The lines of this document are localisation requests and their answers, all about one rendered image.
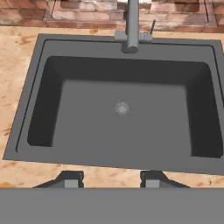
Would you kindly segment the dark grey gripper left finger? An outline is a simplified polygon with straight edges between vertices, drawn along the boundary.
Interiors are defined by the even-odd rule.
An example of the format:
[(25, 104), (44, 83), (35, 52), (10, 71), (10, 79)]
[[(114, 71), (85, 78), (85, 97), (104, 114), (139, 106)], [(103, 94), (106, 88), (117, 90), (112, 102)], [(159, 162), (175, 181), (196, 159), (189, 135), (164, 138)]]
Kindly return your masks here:
[(83, 179), (84, 171), (62, 171), (56, 179), (36, 185), (36, 188), (83, 188)]

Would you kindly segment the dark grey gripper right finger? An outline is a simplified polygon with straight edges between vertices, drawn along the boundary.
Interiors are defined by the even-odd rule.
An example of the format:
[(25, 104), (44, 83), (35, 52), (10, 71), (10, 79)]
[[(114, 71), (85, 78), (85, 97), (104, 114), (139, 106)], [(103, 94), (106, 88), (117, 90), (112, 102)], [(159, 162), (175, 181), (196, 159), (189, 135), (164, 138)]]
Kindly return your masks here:
[(187, 185), (170, 180), (162, 171), (140, 171), (141, 188), (187, 188)]

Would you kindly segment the dark grey kitchen sink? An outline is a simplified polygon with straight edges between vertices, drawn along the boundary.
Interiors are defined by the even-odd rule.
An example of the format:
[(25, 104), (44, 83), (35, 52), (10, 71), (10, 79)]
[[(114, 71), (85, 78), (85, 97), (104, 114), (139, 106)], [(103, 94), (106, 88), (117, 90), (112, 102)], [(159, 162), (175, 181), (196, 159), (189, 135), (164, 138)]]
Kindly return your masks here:
[(224, 175), (221, 42), (39, 35), (4, 156)]

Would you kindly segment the grey sink tap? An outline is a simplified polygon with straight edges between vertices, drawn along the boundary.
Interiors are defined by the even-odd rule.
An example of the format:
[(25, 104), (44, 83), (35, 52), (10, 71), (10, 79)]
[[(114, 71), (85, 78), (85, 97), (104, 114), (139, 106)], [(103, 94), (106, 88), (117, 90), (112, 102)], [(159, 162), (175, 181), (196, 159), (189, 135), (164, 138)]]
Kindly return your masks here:
[(140, 42), (150, 43), (153, 40), (153, 20), (149, 31), (139, 30), (139, 0), (128, 0), (126, 7), (126, 27), (124, 31), (115, 31), (115, 41), (122, 43), (124, 53), (136, 53)]

